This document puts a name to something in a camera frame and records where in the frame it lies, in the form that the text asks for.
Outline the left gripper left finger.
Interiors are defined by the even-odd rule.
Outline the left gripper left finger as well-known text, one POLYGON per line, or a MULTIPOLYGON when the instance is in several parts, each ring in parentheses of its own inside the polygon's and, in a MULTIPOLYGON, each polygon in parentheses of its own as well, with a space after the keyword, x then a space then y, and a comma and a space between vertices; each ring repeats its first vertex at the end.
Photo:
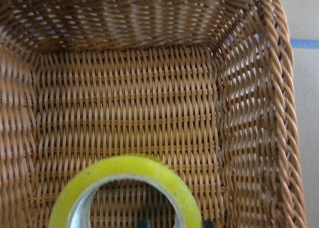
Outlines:
POLYGON ((152 228, 151 220, 140 220, 138 222, 138 228, 152 228))

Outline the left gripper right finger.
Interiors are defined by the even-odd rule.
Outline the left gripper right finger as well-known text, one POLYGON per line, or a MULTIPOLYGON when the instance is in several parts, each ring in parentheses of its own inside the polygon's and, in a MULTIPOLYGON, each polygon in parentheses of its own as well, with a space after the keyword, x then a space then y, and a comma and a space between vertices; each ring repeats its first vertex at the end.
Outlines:
POLYGON ((214 228, 214 223, 211 220, 202 220, 202 228, 214 228))

